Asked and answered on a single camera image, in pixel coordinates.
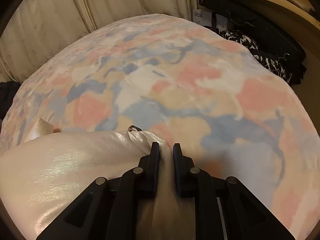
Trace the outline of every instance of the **beige curtain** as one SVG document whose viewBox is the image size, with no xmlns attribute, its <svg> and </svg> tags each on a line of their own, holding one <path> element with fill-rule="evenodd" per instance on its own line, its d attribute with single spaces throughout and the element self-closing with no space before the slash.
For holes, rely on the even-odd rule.
<svg viewBox="0 0 320 240">
<path fill-rule="evenodd" d="M 124 18 L 191 20 L 196 0 L 23 0 L 0 38 L 0 79 L 23 82 L 69 44 Z"/>
</svg>

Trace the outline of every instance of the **black bag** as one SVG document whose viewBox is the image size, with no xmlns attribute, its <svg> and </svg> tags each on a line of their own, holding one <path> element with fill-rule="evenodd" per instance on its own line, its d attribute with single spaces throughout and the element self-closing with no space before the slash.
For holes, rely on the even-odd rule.
<svg viewBox="0 0 320 240">
<path fill-rule="evenodd" d="M 251 37 L 241 31 L 222 31 L 219 35 L 226 40 L 236 41 L 245 46 L 263 67 L 291 84 L 292 73 L 281 65 L 277 56 L 259 50 L 257 43 Z"/>
<path fill-rule="evenodd" d="M 10 106 L 13 98 L 20 87 L 20 83 L 9 81 L 0 82 L 0 119 L 3 120 Z"/>
<path fill-rule="evenodd" d="M 260 50 L 277 56 L 279 63 L 292 73 L 291 84 L 300 84 L 306 71 L 306 54 L 300 44 L 272 21 L 231 0 L 199 0 L 199 4 L 229 18 L 238 30 L 252 37 Z"/>
</svg>

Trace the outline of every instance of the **box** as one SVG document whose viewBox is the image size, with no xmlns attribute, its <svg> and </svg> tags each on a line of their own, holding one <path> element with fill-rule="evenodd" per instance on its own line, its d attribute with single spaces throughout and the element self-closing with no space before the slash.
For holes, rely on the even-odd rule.
<svg viewBox="0 0 320 240">
<path fill-rule="evenodd" d="M 216 14 L 216 28 L 219 29 L 219 32 L 225 31 L 225 30 L 233 30 L 234 24 L 230 21 L 230 19 L 225 18 L 222 15 Z"/>
<path fill-rule="evenodd" d="M 193 10 L 193 22 L 197 23 L 203 27 L 212 26 L 212 12 L 207 12 L 204 10 L 194 9 Z"/>
<path fill-rule="evenodd" d="M 207 27 L 217 33 L 234 29 L 234 24 L 230 19 L 225 18 L 219 14 L 199 9 L 193 10 L 193 22 L 203 27 Z"/>
</svg>

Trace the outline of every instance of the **wooden shelf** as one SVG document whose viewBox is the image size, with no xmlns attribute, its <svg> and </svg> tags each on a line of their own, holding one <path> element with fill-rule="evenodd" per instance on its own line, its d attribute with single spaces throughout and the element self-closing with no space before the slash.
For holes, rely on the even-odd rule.
<svg viewBox="0 0 320 240">
<path fill-rule="evenodd" d="M 320 59 L 320 22 L 287 0 L 234 0 L 269 18 Z"/>
</svg>

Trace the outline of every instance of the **shiny fabric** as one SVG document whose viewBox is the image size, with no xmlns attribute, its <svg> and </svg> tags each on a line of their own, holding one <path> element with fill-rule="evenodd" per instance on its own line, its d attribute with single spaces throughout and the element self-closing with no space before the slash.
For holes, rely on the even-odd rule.
<svg viewBox="0 0 320 240">
<path fill-rule="evenodd" d="M 161 155 L 157 196 L 139 203 L 137 239 L 194 239 L 194 201 L 176 195 L 171 150 L 150 132 L 54 133 L 24 143 L 1 158 L 2 202 L 26 240 L 35 240 L 97 177 L 138 166 L 153 141 Z"/>
</svg>

